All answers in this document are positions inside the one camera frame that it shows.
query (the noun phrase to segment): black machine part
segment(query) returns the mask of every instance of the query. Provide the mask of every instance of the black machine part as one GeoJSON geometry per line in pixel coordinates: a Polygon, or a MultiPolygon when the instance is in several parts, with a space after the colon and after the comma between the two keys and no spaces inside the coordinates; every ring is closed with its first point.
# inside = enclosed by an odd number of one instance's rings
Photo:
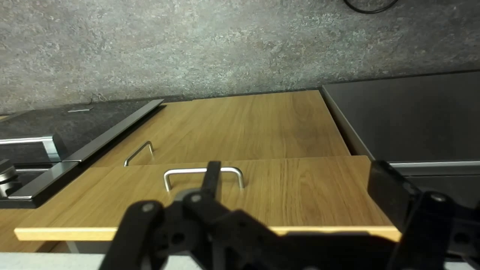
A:
{"type": "Polygon", "coordinates": [[[214,200],[218,168],[220,162],[209,162],[202,188],[166,209],[157,201],[130,206],[100,269],[161,269],[181,252],[214,270],[442,269],[446,254],[480,269],[478,212],[442,194],[410,186],[415,197],[398,243],[358,234],[280,237],[214,200]]]}

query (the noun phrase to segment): metal handle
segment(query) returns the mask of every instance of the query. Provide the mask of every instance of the metal handle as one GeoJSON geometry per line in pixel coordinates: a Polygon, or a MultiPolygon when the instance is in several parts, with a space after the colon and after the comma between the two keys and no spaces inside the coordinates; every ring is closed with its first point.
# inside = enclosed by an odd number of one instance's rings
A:
{"type": "Polygon", "coordinates": [[[124,161],[122,161],[122,167],[128,167],[130,165],[130,161],[142,150],[148,147],[149,150],[149,155],[152,156],[152,144],[151,141],[145,141],[142,146],[139,146],[130,156],[127,156],[124,161]]]}
{"type": "Polygon", "coordinates": [[[25,137],[25,138],[1,138],[1,144],[35,144],[41,143],[50,164],[61,162],[65,158],[65,147],[56,134],[47,137],[25,137]]]}
{"type": "MultiPolygon", "coordinates": [[[[176,168],[176,170],[166,170],[163,174],[163,185],[166,192],[170,192],[170,182],[169,182],[169,176],[172,174],[203,174],[206,173],[206,168],[176,168]]],[[[236,180],[238,180],[238,188],[239,191],[244,189],[244,182],[242,182],[242,173],[239,171],[239,168],[235,167],[221,167],[220,173],[232,173],[236,174],[236,180]]]]}

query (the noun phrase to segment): gray stone wall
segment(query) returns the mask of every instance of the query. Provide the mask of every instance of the gray stone wall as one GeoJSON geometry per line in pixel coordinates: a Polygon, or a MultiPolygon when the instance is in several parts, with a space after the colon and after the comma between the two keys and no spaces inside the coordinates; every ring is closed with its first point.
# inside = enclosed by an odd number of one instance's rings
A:
{"type": "Polygon", "coordinates": [[[1,0],[0,113],[480,68],[478,0],[1,0]]]}

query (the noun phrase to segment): black metal frame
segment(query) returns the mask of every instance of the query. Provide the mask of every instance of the black metal frame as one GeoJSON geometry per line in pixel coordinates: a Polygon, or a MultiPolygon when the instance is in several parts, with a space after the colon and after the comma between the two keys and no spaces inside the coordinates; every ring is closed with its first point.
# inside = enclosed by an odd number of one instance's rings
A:
{"type": "MultiPolygon", "coordinates": [[[[391,173],[385,164],[376,165],[391,173]]],[[[128,207],[100,269],[160,269],[169,255],[181,252],[199,267],[215,270],[442,269],[446,254],[478,267],[478,212],[445,195],[407,188],[413,200],[398,243],[367,234],[278,237],[247,213],[229,212],[214,200],[218,168],[220,162],[209,162],[200,189],[166,209],[157,201],[128,207]]]]}

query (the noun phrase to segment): screw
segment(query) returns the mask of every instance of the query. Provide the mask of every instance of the screw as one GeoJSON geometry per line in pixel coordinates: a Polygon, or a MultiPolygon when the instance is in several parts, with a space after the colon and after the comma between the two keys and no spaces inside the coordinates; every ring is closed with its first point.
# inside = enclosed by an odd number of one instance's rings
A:
{"type": "Polygon", "coordinates": [[[446,201],[446,198],[443,195],[440,195],[440,194],[431,194],[430,198],[437,201],[437,203],[445,203],[446,201]]]}
{"type": "Polygon", "coordinates": [[[143,206],[140,207],[140,210],[145,212],[145,213],[146,213],[146,212],[151,212],[151,210],[152,210],[152,204],[151,204],[151,203],[149,203],[149,204],[143,204],[143,206]]]}
{"type": "Polygon", "coordinates": [[[194,194],[193,197],[191,197],[191,201],[193,203],[197,203],[200,200],[200,195],[197,195],[197,194],[194,194]]]}

